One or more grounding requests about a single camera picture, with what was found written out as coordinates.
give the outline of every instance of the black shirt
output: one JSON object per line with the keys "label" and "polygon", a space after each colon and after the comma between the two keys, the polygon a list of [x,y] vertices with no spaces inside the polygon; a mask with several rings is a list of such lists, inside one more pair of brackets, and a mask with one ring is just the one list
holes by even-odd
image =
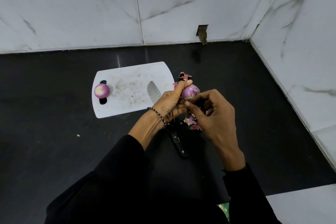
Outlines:
{"label": "black shirt", "polygon": [[[48,205],[45,223],[228,223],[224,212],[209,202],[146,201],[140,182],[144,166],[141,144],[123,136],[94,171]],[[242,170],[225,171],[223,180],[230,196],[231,223],[280,223],[247,163]]]}

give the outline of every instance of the kitchen knife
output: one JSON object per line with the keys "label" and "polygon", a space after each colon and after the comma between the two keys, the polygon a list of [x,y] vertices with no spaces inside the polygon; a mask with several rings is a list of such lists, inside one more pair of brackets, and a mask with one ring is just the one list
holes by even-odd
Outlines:
{"label": "kitchen knife", "polygon": [[[154,84],[153,81],[151,81],[148,86],[147,86],[147,91],[148,94],[151,98],[151,100],[153,101],[153,103],[155,104],[159,98],[162,96],[162,94],[160,93],[160,91],[158,90],[157,86]],[[174,120],[172,120],[171,122],[169,122],[167,124],[166,130],[169,134],[169,137],[171,139],[171,141],[173,142],[175,149],[177,150],[179,156],[181,158],[188,158],[188,154],[185,150],[185,148],[182,145],[182,142],[180,140],[180,138],[178,137],[177,133],[176,133],[176,129],[174,128],[175,126],[177,126],[177,124],[174,122]]]}

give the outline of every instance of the black sleeve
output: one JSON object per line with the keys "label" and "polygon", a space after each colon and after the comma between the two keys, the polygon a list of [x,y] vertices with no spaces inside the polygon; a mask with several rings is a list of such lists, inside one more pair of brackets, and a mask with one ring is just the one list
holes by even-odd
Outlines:
{"label": "black sleeve", "polygon": [[45,223],[87,222],[99,213],[125,209],[138,200],[144,161],[141,144],[130,135],[123,136],[94,171],[48,205]]}
{"label": "black sleeve", "polygon": [[230,196],[230,223],[280,223],[248,163],[239,171],[225,171],[223,177]]}

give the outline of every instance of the right hand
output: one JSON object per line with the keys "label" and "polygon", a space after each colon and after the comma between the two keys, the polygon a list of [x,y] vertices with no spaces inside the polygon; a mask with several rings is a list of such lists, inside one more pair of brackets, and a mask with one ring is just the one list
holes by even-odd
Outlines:
{"label": "right hand", "polygon": [[193,102],[200,98],[207,99],[202,108],[204,111],[213,107],[214,111],[210,116],[206,116],[198,106],[189,101],[185,101],[184,104],[196,116],[208,140],[215,145],[225,169],[227,171],[243,169],[245,158],[238,147],[234,107],[218,90],[202,92],[193,99]]}

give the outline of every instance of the person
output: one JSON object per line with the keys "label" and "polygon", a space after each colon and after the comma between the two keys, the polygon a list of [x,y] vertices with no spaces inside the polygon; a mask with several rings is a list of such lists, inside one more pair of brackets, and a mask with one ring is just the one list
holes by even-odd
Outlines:
{"label": "person", "polygon": [[[181,81],[165,92],[90,172],[47,207],[45,223],[82,222],[202,222],[228,223],[224,212],[210,202],[170,199],[150,202],[141,189],[144,151],[154,135],[183,113],[193,113],[211,141],[225,168],[224,184],[230,197],[231,223],[280,223],[269,205],[244,154],[238,147],[235,110],[217,91],[199,93],[193,103],[183,101],[183,89],[192,83]],[[194,103],[206,99],[202,108]],[[205,111],[212,108],[212,113]]]}

